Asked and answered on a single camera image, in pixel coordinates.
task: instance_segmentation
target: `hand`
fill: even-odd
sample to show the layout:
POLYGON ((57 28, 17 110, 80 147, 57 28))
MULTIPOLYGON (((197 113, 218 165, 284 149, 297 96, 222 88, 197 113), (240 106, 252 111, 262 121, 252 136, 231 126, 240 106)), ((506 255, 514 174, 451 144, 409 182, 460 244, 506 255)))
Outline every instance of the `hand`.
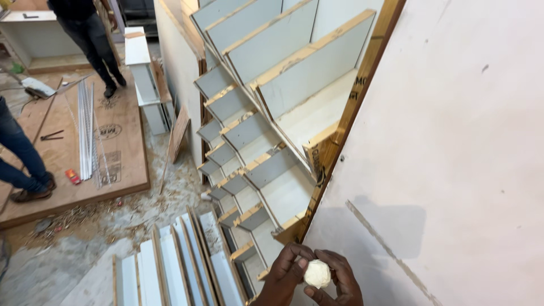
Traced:
POLYGON ((336 286, 336 299, 332 299, 323 289, 306 286, 304 293, 319 306, 362 306, 363 294, 347 259, 329 250, 316 250, 316 256, 333 269, 331 279, 336 286))
POLYGON ((316 259, 312 249, 288 243, 276 258, 266 277, 263 290, 252 305, 289 306, 296 285, 302 282, 308 261, 316 259), (302 258, 295 262, 297 256, 302 258))
POLYGON ((109 20, 109 24, 112 26, 112 29, 110 30, 110 32, 115 31, 117 29, 117 20, 115 19, 115 16, 112 14, 108 14, 108 20, 109 20))

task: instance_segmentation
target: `leg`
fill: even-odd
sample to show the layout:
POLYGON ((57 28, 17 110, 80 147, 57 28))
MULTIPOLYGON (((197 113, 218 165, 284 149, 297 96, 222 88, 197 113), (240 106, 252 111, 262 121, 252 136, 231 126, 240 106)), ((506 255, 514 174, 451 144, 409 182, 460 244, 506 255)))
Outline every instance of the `leg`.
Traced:
POLYGON ((4 97, 0 97, 0 143, 23 162, 32 176, 27 177, 23 172, 0 159, 0 180, 30 192, 47 191, 46 186, 50 182, 50 176, 45 171, 40 155, 11 116, 4 97))
POLYGON ((97 14, 93 14, 85 23, 88 27, 89 38, 95 46, 96 52, 104 60, 106 65, 108 65, 109 72, 119 81, 123 76, 119 71, 118 63, 106 36, 106 29, 102 20, 100 20, 97 14))
POLYGON ((57 16, 57 21, 62 26, 64 32, 79 46, 87 60, 102 78, 107 87, 115 87, 112 77, 109 76, 108 70, 102 62, 102 58, 98 55, 95 46, 92 44, 88 34, 86 33, 85 25, 78 21, 64 20, 57 16))

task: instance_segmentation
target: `white putty ball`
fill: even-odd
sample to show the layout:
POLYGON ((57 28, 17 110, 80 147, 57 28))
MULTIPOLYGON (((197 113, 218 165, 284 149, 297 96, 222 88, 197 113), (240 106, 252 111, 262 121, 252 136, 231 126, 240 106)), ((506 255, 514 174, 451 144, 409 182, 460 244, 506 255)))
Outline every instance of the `white putty ball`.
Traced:
POLYGON ((308 269, 304 274, 304 281, 317 289, 327 287, 331 282, 331 270, 329 269, 329 266, 321 260, 312 260, 308 263, 308 269))

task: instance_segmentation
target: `stack of boards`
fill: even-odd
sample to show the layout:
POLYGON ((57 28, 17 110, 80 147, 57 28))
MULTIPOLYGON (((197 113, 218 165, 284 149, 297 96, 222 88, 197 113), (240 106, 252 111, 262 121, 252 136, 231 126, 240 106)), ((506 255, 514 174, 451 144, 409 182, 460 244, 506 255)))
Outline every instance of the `stack of boards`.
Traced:
POLYGON ((283 248, 274 235, 305 214, 317 173, 305 145, 336 130, 375 11, 314 32, 319 0, 215 0, 190 18, 209 70, 195 80, 213 120, 197 134, 210 150, 199 171, 220 206, 254 294, 283 248))
POLYGON ((151 240, 113 257, 115 306, 241 306, 247 301, 214 212, 189 211, 151 240))

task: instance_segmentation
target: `shoe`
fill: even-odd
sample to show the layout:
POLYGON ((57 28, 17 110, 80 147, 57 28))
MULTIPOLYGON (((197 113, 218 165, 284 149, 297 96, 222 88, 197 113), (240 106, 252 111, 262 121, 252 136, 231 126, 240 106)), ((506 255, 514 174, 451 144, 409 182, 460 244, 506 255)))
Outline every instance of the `shoe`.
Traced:
POLYGON ((104 91, 104 97, 111 98, 113 94, 115 94, 115 91, 117 90, 117 86, 106 86, 106 90, 104 91))
POLYGON ((119 76, 116 76, 115 79, 117 80, 117 82, 119 83, 119 85, 125 87, 127 85, 127 81, 125 80, 125 78, 123 77, 123 75, 119 75, 119 76))
POLYGON ((51 195, 51 190, 46 190, 44 192, 30 192, 23 190, 11 194, 9 198, 15 203, 28 203, 32 201, 49 199, 51 195))
POLYGON ((47 175, 49 175, 49 183, 47 184, 47 190, 53 191, 57 187, 57 183, 55 182, 55 176, 53 173, 46 171, 47 175))

